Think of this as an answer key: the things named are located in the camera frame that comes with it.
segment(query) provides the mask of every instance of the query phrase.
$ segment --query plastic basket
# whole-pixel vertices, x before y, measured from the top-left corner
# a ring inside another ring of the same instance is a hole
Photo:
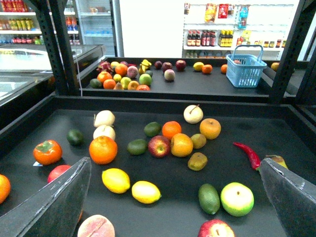
[[[260,47],[261,52],[258,57],[251,54],[235,54],[237,48],[246,47]],[[263,69],[267,64],[262,59],[263,47],[261,45],[238,45],[233,54],[228,54],[227,72],[226,76],[235,87],[257,87]]]

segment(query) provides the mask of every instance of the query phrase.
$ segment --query black tray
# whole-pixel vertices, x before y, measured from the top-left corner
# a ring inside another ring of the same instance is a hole
[[[148,151],[135,157],[128,154],[126,146],[130,141],[149,140],[143,128],[152,121],[163,124],[175,120],[189,136],[199,133],[198,124],[188,124],[183,118],[183,110],[197,103],[203,109],[204,118],[215,118],[222,125],[219,137],[197,150],[209,158],[203,170],[189,170],[189,157],[169,155],[156,159]],[[227,222],[236,236],[284,237],[260,174],[251,169],[246,154],[233,146],[235,141],[249,145],[261,158],[271,154],[283,156],[289,169],[316,184],[316,128],[290,105],[49,97],[1,131],[0,173],[9,177],[12,191],[0,205],[0,216],[46,185],[54,167],[63,163],[72,165],[89,156],[88,146],[95,129],[93,114],[105,109],[116,116],[118,155],[109,165],[92,164],[82,220],[94,214],[104,215],[113,223],[118,237],[192,237],[197,236],[203,222],[213,218]],[[66,134],[71,128],[83,132],[83,146],[69,145]],[[61,144],[63,159],[54,165],[34,167],[33,149],[46,139],[55,139]],[[126,171],[131,184],[138,180],[155,183],[161,190],[161,199],[145,205],[131,196],[131,190],[122,195],[111,193],[101,180],[102,171],[110,167]],[[239,218],[230,216],[222,207],[214,216],[205,214],[198,203],[199,187],[210,183],[220,192],[234,181],[253,191],[253,210]]]
[[[143,58],[107,58],[108,62],[127,61],[129,64],[139,64]],[[221,66],[227,64],[226,59],[183,59],[187,62],[184,72],[178,72],[175,63],[179,59],[175,58],[148,58],[153,64],[153,82],[151,91],[131,91],[131,90],[109,90],[109,89],[93,89],[88,83],[93,77],[96,78],[98,72],[91,74],[90,78],[85,78],[82,82],[84,96],[104,96],[104,97],[128,97],[128,98],[157,98],[157,99],[184,99],[184,100],[212,100],[212,101],[238,101],[238,102],[258,102],[266,103],[268,101],[272,81],[266,75],[262,75],[256,88],[237,88],[228,80],[226,75],[221,73]],[[156,70],[154,62],[170,62],[176,74],[174,82],[167,82],[162,70]],[[203,62],[211,64],[213,71],[211,75],[204,75],[201,72],[195,72],[193,64],[195,62]]]

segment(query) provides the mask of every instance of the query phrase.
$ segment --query fruit stem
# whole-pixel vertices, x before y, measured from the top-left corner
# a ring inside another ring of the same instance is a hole
[[[196,105],[193,109],[191,109],[191,111],[189,112],[189,114],[191,114],[192,113],[192,111],[196,108],[196,107],[198,107],[199,105]]]

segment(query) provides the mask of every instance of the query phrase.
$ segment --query lemon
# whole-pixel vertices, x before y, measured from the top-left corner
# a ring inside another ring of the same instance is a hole
[[[110,168],[102,172],[102,182],[111,192],[125,193],[130,188],[128,174],[117,168]]]
[[[201,62],[197,62],[197,63],[194,63],[194,65],[193,65],[193,68],[194,68],[194,70],[196,70],[196,71],[202,71],[202,67],[204,66],[204,64],[203,63],[201,63]]]
[[[116,83],[120,82],[122,80],[122,76],[120,74],[115,74],[113,76],[113,80],[115,80]]]
[[[161,197],[157,186],[148,181],[136,182],[132,187],[132,195],[136,200],[144,204],[158,201]]]

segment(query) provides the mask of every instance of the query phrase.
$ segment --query white wall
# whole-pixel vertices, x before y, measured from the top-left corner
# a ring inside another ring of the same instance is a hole
[[[184,0],[119,0],[124,57],[180,58]]]

